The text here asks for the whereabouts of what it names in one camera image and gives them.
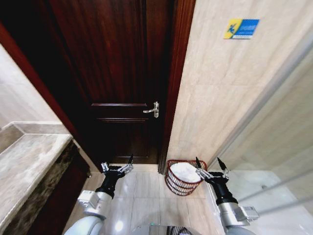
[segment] door lever handle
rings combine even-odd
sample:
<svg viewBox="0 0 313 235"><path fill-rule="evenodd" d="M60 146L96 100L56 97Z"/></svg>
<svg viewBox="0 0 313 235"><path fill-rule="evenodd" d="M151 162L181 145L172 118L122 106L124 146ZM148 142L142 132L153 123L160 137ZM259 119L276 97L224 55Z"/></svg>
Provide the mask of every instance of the door lever handle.
<svg viewBox="0 0 313 235"><path fill-rule="evenodd" d="M159 107L159 103L156 101L153 103L154 104L154 108L150 109L150 110L144 110L143 113L148 114L148 113L152 113L154 112L154 117L158 118L158 107Z"/></svg>

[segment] wall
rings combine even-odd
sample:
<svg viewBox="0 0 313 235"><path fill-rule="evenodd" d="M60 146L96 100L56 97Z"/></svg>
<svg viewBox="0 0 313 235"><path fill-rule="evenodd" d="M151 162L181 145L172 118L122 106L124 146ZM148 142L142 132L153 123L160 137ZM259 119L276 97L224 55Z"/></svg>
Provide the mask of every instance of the wall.
<svg viewBox="0 0 313 235"><path fill-rule="evenodd" d="M197 0L167 159L206 162L313 24L312 1ZM229 19L260 19L224 40Z"/></svg>
<svg viewBox="0 0 313 235"><path fill-rule="evenodd" d="M0 128L11 121L60 121L0 45Z"/></svg>

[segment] glass shower door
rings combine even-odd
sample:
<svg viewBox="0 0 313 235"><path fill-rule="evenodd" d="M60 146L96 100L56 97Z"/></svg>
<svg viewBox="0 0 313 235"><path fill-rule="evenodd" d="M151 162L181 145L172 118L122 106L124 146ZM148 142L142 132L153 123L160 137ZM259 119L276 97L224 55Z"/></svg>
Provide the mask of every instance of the glass shower door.
<svg viewBox="0 0 313 235"><path fill-rule="evenodd" d="M313 50L219 155L258 235L313 234ZM211 169L218 169L213 163Z"/></svg>

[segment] tiled floor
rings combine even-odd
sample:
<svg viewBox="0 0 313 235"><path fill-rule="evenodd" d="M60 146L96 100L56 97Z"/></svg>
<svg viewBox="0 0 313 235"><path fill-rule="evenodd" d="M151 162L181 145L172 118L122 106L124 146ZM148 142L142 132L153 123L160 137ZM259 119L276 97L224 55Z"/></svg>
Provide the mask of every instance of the tiled floor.
<svg viewBox="0 0 313 235"><path fill-rule="evenodd" d="M103 174L93 173L84 189L95 190L103 177ZM157 173L156 167L155 170L135 167L116 184L110 216L105 220L103 232L105 235L127 235L140 225L155 223L191 227L202 235L215 234L205 189L201 184L191 195L177 196L167 188L164 176ZM83 210L76 204L65 231L82 217ZM118 231L115 229L117 223L123 225Z"/></svg>

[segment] wicker basket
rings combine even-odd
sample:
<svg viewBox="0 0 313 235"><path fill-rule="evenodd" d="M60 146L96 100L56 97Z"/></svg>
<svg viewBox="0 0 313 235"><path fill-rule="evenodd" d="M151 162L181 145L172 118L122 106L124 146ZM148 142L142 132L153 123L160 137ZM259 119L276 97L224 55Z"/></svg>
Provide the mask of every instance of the wicker basket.
<svg viewBox="0 0 313 235"><path fill-rule="evenodd" d="M193 165L194 167L197 167L197 163L194 160L168 160L167 161L167 170L165 174L165 183L167 187L172 191L173 193L179 195L179 196L187 196L191 194L196 187L202 182L202 180L195 182L195 183L189 183L185 182L183 180L180 180L172 171L171 171L171 165L175 163L189 163ZM204 161L200 161L201 167L205 170L207 170L207 165Z"/></svg>

